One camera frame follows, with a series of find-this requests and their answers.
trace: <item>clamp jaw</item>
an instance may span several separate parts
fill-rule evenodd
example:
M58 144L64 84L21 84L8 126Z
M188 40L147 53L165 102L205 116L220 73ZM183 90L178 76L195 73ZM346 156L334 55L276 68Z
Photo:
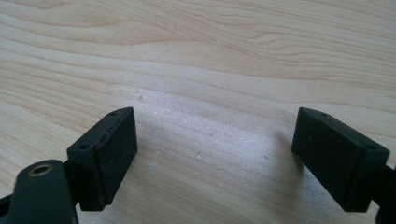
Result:
M346 212L380 209L376 223L396 223L396 172L389 150L332 116L300 108L292 152Z
M67 149L65 163L40 161L18 174L14 193L0 199L0 224L78 223L77 203L102 211L136 152L134 109L107 114Z

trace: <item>screw hole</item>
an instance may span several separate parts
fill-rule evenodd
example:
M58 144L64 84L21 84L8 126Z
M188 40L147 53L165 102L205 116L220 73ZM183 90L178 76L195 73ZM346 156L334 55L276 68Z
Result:
M87 149L87 148L89 148L89 147L90 147L90 145L84 144L84 145L81 145L81 146L79 147L79 149Z
M376 150L376 147L373 147L373 146L367 146L367 148L370 150Z
M52 170L51 164L44 164L35 167L34 169L30 170L29 176L36 177L40 175L44 175Z

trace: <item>light wood surface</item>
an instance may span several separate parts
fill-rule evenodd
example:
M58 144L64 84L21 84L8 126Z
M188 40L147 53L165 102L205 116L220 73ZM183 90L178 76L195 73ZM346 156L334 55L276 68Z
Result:
M135 109L139 151L81 223L374 223L290 152L300 106L391 150L392 0L0 1L0 197L106 113Z

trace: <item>wood grain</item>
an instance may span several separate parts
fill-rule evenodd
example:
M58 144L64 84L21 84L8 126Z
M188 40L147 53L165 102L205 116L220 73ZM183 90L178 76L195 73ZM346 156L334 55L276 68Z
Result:
M374 223L290 152L298 108L396 163L392 0L0 1L0 197L133 106L139 152L81 223Z

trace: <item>black plastic block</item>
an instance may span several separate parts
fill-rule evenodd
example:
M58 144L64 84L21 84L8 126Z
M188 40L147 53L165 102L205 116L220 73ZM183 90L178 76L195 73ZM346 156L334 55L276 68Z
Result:
M300 108L291 146L347 212L365 212L389 151L338 119Z
M134 109L126 107L102 118L67 149L80 173L83 211L102 211L111 204L137 152Z

